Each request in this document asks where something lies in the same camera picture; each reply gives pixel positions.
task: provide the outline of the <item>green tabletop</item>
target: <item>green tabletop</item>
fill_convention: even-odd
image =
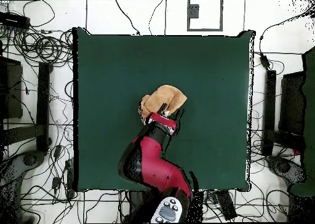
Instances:
[[[166,158],[202,189],[246,188],[249,43],[224,36],[88,35],[78,28],[78,189],[143,190],[118,175],[138,104],[169,84],[187,97]]]

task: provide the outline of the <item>black cable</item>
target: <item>black cable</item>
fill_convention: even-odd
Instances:
[[[97,203],[96,203],[92,208],[90,208],[89,210],[86,211],[84,223],[87,223],[87,213],[88,213],[89,211],[91,211],[92,209],[94,209],[94,208],[97,206],[97,204],[100,202],[101,198],[102,198],[104,195],[118,195],[118,193],[103,193],[103,194],[99,197]]]
[[[270,191],[269,193],[267,193],[267,195],[266,195],[266,207],[267,207],[267,211],[268,211],[268,214],[269,214],[269,216],[271,217],[271,219],[274,221],[274,222],[277,222],[275,219],[274,219],[274,217],[271,215],[271,212],[270,212],[270,208],[269,208],[269,206],[270,205],[272,205],[270,202],[268,202],[268,197],[269,197],[269,195],[271,194],[271,193],[274,193],[275,191],[278,191],[278,192],[280,192],[280,193],[283,193],[283,194],[285,194],[286,196],[288,196],[289,197],[289,195],[285,192],[285,191],[282,191],[282,190],[272,190],[272,191]]]
[[[85,215],[84,215],[85,210],[86,210],[86,193],[83,192],[83,223],[86,223],[86,221],[84,220],[85,219]]]
[[[163,2],[163,0],[161,0],[160,3],[154,8],[153,13],[152,13],[152,15],[151,15],[151,18],[150,18],[150,21],[149,21],[149,25],[148,25],[149,31],[150,31],[150,34],[151,34],[151,35],[152,35],[152,32],[151,32],[151,29],[150,29],[150,23],[151,23],[151,20],[152,20],[152,18],[153,18],[153,15],[154,15],[154,13],[155,13],[155,10],[161,5],[162,2]]]
[[[304,15],[306,15],[313,7],[314,7],[314,5],[311,5],[311,6],[308,7],[307,10],[304,11],[303,13],[301,13],[301,14],[299,14],[299,15],[296,15],[296,16],[293,16],[293,17],[290,17],[290,18],[288,18],[288,19],[286,19],[286,20],[284,20],[284,21],[282,21],[282,22],[280,22],[280,23],[277,23],[277,24],[274,24],[274,25],[271,25],[271,26],[267,27],[267,28],[264,30],[263,34],[260,36],[260,41],[259,41],[259,51],[260,51],[260,55],[263,55],[263,53],[261,52],[261,41],[263,40],[263,35],[265,34],[265,32],[266,32],[267,30],[269,30],[270,28],[272,28],[272,27],[274,27],[274,26],[279,26],[279,25],[281,25],[281,24],[283,24],[283,23],[285,23],[285,22],[288,22],[288,21],[290,21],[290,20],[293,20],[293,19],[295,19],[295,18],[299,18],[299,17],[302,17],[302,16],[304,17]]]
[[[37,216],[39,217],[37,224],[39,224],[39,222],[41,221],[41,216],[40,216],[37,212],[32,212],[32,211],[30,211],[30,210],[25,210],[22,206],[21,206],[20,208],[21,208],[21,210],[23,210],[24,212],[29,212],[29,213],[31,213],[31,214],[37,215]]]
[[[167,0],[165,0],[165,11],[164,11],[164,36],[166,36],[166,12],[167,12]]]
[[[30,1],[30,2],[27,2],[24,6],[23,6],[23,15],[24,17],[26,17],[25,15],[25,7],[28,5],[28,4],[31,4],[31,3],[34,3],[34,2],[37,2],[37,1]],[[47,22],[45,22],[44,24],[41,24],[41,25],[38,25],[38,26],[33,26],[31,25],[33,28],[39,28],[40,26],[44,26],[45,24],[48,24],[49,22],[51,22],[54,18],[55,18],[55,11],[53,10],[52,6],[49,5],[47,2],[45,2],[44,0],[42,0],[42,2],[46,3],[50,9],[52,10],[52,13],[54,14],[54,16]]]
[[[131,24],[132,28],[134,28],[134,30],[137,32],[137,35],[140,35],[140,32],[134,27],[134,24],[132,24],[131,19],[130,19],[130,18],[127,16],[127,14],[121,9],[120,5],[118,4],[118,1],[117,1],[117,0],[115,0],[115,1],[116,1],[116,4],[117,4],[118,8],[120,9],[120,11],[129,19],[130,24]]]

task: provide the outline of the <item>metal stand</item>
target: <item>metal stand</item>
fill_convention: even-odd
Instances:
[[[0,177],[0,221],[6,223],[33,223],[34,218],[22,220],[20,191],[24,176],[29,170],[35,169],[44,162],[44,156],[51,144],[49,138],[49,87],[50,73],[53,68],[48,63],[39,63],[38,73],[38,102],[35,126],[23,126],[9,130],[0,128],[1,154],[3,146],[11,145],[27,139],[36,138],[37,150],[31,150],[18,154],[9,160],[2,162]],[[3,74],[0,74],[1,87],[4,88]],[[3,121],[3,111],[0,106],[0,119]]]

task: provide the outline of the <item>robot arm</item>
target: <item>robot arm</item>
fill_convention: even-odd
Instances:
[[[139,208],[135,217],[143,222],[182,222],[185,219],[192,191],[184,171],[161,158],[162,144],[173,136],[177,123],[159,113],[151,113],[145,126],[129,144],[119,163],[119,175],[129,182],[146,186],[158,195]]]

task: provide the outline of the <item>tan cloth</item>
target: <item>tan cloth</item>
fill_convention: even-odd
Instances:
[[[152,95],[145,95],[139,106],[139,113],[144,120],[150,113],[157,112],[163,103],[167,104],[165,116],[171,115],[176,109],[181,107],[187,97],[176,87],[164,85]]]

